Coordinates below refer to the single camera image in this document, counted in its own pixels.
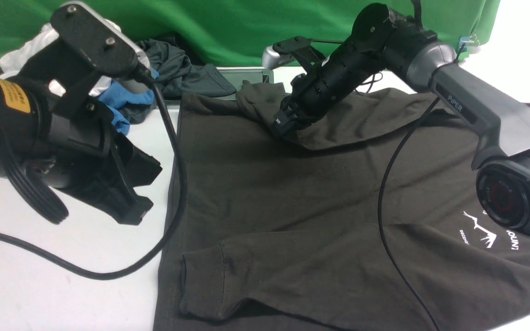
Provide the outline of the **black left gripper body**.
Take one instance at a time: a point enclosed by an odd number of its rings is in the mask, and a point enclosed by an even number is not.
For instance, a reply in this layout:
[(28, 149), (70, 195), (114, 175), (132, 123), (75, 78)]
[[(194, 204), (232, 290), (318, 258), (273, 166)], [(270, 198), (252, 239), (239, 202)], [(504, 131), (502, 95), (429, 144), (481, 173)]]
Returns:
[(153, 207), (134, 187), (151, 184), (161, 165), (117, 132), (109, 107), (90, 96), (100, 77), (55, 41), (20, 74), (0, 78), (0, 177), (53, 224), (69, 214), (56, 191), (125, 225), (139, 225)]

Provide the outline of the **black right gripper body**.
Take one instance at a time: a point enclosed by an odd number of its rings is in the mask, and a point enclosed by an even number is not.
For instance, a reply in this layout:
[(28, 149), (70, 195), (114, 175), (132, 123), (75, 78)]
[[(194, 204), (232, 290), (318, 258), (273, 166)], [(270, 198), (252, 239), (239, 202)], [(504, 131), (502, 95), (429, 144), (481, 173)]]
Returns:
[(419, 52), (437, 40), (424, 29), (421, 4), (405, 16), (385, 4), (370, 4), (356, 17), (351, 35), (310, 72), (292, 81), (274, 115), (271, 130), (277, 137), (302, 130), (319, 121), (339, 101), (383, 70), (411, 83), (410, 66)]

